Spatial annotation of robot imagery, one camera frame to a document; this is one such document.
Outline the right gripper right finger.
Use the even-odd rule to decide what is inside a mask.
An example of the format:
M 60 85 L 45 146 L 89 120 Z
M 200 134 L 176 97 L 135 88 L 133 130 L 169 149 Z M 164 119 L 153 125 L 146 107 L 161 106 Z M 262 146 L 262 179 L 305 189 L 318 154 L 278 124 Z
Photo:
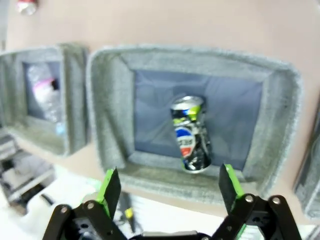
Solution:
M 212 235 L 213 240 L 238 240 L 247 226 L 258 227 L 265 240 L 302 238 L 282 195 L 272 195 L 264 200 L 258 195 L 245 193 L 230 164 L 221 165 L 218 186 L 227 216 Z

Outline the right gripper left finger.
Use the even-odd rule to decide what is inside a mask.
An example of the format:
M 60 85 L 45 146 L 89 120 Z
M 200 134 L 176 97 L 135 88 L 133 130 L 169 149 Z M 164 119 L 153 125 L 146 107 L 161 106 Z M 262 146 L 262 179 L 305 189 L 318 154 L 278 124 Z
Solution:
M 121 193 L 118 170 L 109 169 L 96 199 L 73 208 L 57 205 L 43 235 L 44 240 L 124 240 L 125 235 L 114 223 Z

